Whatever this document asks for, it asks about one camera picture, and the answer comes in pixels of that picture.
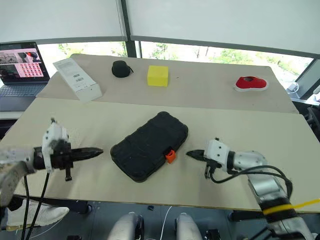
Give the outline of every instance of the yellow block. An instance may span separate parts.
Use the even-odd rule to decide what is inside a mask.
[[[169,68],[167,66],[149,66],[147,81],[149,86],[167,87]]]

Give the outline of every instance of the black pouch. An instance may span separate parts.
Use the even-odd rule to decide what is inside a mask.
[[[188,127],[162,111],[114,145],[110,154],[125,174],[141,183],[166,162],[165,155],[179,149],[187,136]]]
[[[134,72],[125,61],[114,61],[111,70],[117,78],[128,77],[131,71]]]

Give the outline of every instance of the laptop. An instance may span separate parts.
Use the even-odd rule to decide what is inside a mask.
[[[23,112],[50,77],[35,42],[0,44],[0,112]]]

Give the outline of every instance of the white table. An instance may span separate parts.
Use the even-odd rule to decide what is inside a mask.
[[[172,164],[136,183],[111,160],[110,149],[160,111],[186,124],[189,136]],[[259,209],[245,176],[214,184],[204,178],[205,163],[185,155],[203,149],[214,137],[233,151],[259,151],[270,165],[283,170],[293,182],[292,204],[319,198],[320,145],[299,114],[36,98],[0,147],[40,146],[51,117],[68,130],[72,148],[98,147],[104,153],[76,162],[73,181],[65,182],[65,172],[56,170],[49,179],[47,198]],[[28,176],[31,196],[41,195],[45,174],[42,170]],[[220,170],[216,175],[227,176]],[[25,194],[21,183],[16,193]],[[302,210],[320,212],[320,206]]]
[[[23,113],[23,111],[0,111],[0,120],[19,119]]]
[[[185,62],[115,56],[71,56],[96,81],[103,96],[97,102],[208,109],[299,113],[269,66]],[[112,74],[114,61],[123,60],[134,73],[125,78]],[[168,87],[147,85],[150,65],[169,67]],[[257,76],[269,82],[265,91],[237,92],[239,77]],[[78,98],[56,73],[37,95],[41,98]]]

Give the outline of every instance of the red shoe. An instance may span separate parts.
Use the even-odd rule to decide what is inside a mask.
[[[242,76],[234,84],[234,89],[238,92],[246,91],[263,91],[268,88],[269,84],[262,78],[255,76]]]

